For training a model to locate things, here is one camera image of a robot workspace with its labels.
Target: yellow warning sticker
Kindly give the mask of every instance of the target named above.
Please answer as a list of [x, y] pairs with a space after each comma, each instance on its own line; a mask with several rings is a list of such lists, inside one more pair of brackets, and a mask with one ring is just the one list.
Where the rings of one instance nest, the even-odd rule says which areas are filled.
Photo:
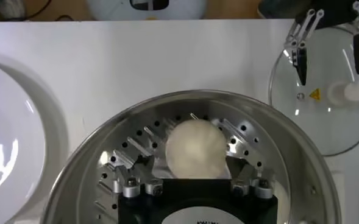
[[320, 89], [315, 89], [309, 96], [314, 98], [315, 100], [320, 101]]

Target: black cable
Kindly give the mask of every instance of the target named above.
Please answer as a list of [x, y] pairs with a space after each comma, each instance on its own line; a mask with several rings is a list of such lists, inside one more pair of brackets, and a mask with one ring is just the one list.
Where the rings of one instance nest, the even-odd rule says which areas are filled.
[[61, 15], [55, 21], [61, 21], [62, 19], [68, 19], [69, 21], [75, 21], [70, 15]]
[[31, 19], [33, 17], [38, 16], [39, 14], [41, 14], [44, 10], [46, 10], [46, 8], [52, 3], [52, 0], [48, 0], [46, 2], [46, 4], [44, 5], [44, 7], [42, 7], [39, 11], [37, 11], [36, 13], [30, 15], [30, 16], [25, 16], [25, 17], [16, 17], [16, 18], [9, 18], [6, 19], [6, 21], [25, 21], [28, 19]]

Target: clear glass lid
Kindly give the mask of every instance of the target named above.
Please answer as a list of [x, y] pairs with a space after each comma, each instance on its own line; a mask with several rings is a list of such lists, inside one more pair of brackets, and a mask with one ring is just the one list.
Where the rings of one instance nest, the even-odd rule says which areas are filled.
[[346, 152], [359, 144], [359, 101], [342, 96], [346, 85], [359, 83], [353, 35], [339, 28], [317, 30], [307, 42], [307, 58], [302, 86], [291, 52], [281, 53], [271, 75], [269, 103], [300, 126], [323, 155]]

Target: white countertop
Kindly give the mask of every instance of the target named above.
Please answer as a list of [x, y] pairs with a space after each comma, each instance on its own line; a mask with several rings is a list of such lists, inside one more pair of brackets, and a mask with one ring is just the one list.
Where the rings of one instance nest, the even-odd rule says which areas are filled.
[[[110, 117], [144, 99], [220, 89], [268, 101], [291, 20], [0, 23], [0, 68], [40, 111], [48, 163], [17, 223], [37, 223], [67, 157]], [[359, 146], [327, 159], [345, 223], [359, 223]]]

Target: dough ball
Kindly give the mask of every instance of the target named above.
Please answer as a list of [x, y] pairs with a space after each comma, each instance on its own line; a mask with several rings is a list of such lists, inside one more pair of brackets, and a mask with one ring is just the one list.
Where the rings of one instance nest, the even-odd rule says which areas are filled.
[[212, 123], [188, 120], [168, 136], [166, 160], [177, 178], [217, 178], [225, 169], [226, 148], [225, 136]]

